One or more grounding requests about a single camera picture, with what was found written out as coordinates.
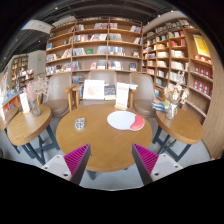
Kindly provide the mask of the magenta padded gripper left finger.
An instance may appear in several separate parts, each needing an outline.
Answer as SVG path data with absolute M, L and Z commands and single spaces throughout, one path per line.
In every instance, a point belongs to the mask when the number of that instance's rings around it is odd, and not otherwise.
M 42 169 L 79 185 L 90 154 L 90 145 L 86 144 L 65 156 L 54 156 L 42 167 Z

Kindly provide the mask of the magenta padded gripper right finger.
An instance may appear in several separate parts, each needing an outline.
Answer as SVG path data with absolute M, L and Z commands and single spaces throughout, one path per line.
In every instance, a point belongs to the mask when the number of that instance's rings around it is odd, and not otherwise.
M 137 144 L 132 144 L 132 155 L 143 185 L 148 185 L 182 169 L 182 166 L 167 154 L 158 155 Z

